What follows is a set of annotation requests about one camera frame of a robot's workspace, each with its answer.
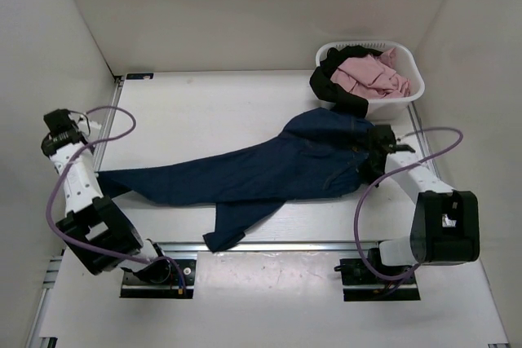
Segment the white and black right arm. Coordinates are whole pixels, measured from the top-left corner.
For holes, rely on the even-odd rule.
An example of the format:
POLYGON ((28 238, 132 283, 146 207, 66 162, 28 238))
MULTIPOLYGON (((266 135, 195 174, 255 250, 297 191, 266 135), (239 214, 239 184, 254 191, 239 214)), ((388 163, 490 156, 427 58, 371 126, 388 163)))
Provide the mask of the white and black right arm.
POLYGON ((422 265, 459 265, 474 262, 480 255, 479 207, 471 191, 459 191, 430 171, 424 164, 452 151, 463 141, 463 132, 448 126, 428 127, 409 132, 405 137, 434 131, 457 135, 448 147, 417 160, 415 150, 400 143, 389 125, 375 126, 367 134, 366 172, 373 181, 357 201, 353 218, 356 250, 375 282, 405 282, 422 265), (361 210, 370 192, 385 179, 393 177, 402 191, 415 203, 411 231, 407 236, 384 240, 378 255, 368 259, 362 249, 359 223, 361 210), (394 275, 396 267, 407 271, 394 275))

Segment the dark blue denim trousers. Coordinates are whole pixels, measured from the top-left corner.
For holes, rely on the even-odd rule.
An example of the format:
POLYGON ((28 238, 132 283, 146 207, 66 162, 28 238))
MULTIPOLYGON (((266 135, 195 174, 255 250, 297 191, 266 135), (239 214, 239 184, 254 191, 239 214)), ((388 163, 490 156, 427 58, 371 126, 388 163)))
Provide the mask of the dark blue denim trousers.
POLYGON ((278 136, 253 147, 175 165, 98 173, 102 192, 136 192, 157 205, 214 205, 213 252, 230 249, 258 222, 291 200, 332 199, 364 182, 366 119, 324 108, 290 120, 278 136))

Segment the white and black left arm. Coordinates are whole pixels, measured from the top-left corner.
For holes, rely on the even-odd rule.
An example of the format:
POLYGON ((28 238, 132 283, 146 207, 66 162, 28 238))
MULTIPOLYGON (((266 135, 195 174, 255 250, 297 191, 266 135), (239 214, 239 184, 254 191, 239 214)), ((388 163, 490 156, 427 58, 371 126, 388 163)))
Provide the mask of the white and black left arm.
POLYGON ((172 264, 158 244, 144 244, 131 221, 103 194, 90 131, 82 130, 72 113, 56 109, 43 117, 48 134, 42 153, 62 179, 55 189, 63 190, 65 198, 64 217, 58 222, 51 216, 54 201, 48 201, 47 221, 92 275, 119 267, 146 284, 164 284, 173 276, 172 264))

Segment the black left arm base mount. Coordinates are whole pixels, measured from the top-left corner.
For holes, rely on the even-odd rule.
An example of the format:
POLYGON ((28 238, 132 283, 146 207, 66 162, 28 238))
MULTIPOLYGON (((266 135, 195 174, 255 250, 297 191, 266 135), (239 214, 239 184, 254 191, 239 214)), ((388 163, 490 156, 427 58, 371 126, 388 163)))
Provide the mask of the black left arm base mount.
POLYGON ((183 272, 185 288, 181 285, 178 270, 166 264, 159 276, 141 280, 132 272, 125 271, 120 287, 120 298, 127 299, 193 299, 197 276, 195 253, 169 253, 183 272))

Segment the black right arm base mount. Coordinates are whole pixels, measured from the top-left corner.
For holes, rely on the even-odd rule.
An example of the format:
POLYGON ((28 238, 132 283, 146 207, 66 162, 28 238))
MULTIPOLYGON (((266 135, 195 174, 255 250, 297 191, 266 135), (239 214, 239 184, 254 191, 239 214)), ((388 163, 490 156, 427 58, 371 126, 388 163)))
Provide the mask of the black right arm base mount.
POLYGON ((415 275, 398 286, 375 276, 358 258, 343 258, 334 268, 341 277, 345 302, 415 302, 421 296, 415 275))

